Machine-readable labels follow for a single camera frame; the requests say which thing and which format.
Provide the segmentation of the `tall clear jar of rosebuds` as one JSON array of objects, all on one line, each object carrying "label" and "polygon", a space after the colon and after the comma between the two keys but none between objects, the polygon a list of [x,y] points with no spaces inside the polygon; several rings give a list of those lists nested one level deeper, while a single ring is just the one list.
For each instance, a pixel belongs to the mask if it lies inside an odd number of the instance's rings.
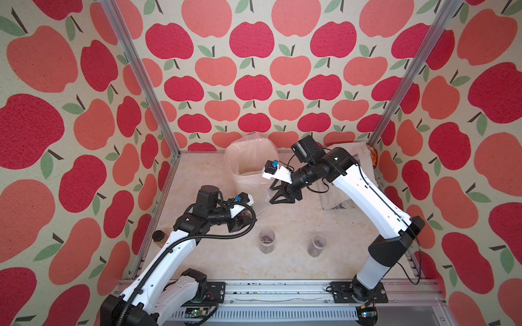
[{"label": "tall clear jar of rosebuds", "polygon": [[257,220],[260,220],[269,208],[273,206],[271,204],[271,199],[274,197],[275,193],[276,191],[267,189],[265,192],[254,198],[252,209],[256,213]]}]

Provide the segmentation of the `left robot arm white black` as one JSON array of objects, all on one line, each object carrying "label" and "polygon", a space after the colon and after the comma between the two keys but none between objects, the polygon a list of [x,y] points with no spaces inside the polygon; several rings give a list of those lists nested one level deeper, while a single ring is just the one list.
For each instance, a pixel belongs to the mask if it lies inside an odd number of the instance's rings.
[{"label": "left robot arm white black", "polygon": [[169,282],[171,277],[201,240],[232,240],[248,234],[257,221],[253,203],[250,194],[224,200],[218,187],[202,186],[142,274],[119,296],[104,300],[100,324],[164,325],[185,303],[201,303],[207,286],[204,273],[188,269],[174,283]]}]

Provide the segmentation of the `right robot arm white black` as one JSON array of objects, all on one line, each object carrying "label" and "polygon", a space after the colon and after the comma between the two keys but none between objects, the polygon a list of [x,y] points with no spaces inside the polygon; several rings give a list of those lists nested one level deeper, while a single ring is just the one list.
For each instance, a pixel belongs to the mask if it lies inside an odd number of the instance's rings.
[{"label": "right robot arm white black", "polygon": [[272,205],[302,200],[302,190],[317,181],[326,181],[343,191],[372,221],[379,236],[368,248],[369,257],[353,277],[350,293],[356,302],[368,303],[383,277],[407,252],[425,226],[421,217],[411,217],[395,205],[364,173],[357,160],[336,147],[325,151],[312,136],[303,137],[291,150],[303,166],[291,170],[279,160],[267,161],[265,179],[274,182]]}]

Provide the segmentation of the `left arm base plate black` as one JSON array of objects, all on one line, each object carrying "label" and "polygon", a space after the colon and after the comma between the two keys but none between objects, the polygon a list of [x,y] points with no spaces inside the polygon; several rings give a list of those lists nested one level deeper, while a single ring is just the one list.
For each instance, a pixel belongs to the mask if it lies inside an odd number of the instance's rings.
[{"label": "left arm base plate black", "polygon": [[187,301],[183,306],[213,306],[223,304],[226,290],[225,282],[208,281],[205,289],[198,290],[195,299]]}]

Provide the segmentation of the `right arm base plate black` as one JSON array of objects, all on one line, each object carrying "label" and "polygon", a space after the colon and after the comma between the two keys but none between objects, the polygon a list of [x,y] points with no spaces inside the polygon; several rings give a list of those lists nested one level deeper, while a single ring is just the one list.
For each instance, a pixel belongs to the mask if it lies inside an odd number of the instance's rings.
[{"label": "right arm base plate black", "polygon": [[351,281],[331,282],[326,291],[333,296],[335,304],[387,304],[389,299],[382,282],[379,282],[375,289],[357,294],[353,290]]}]

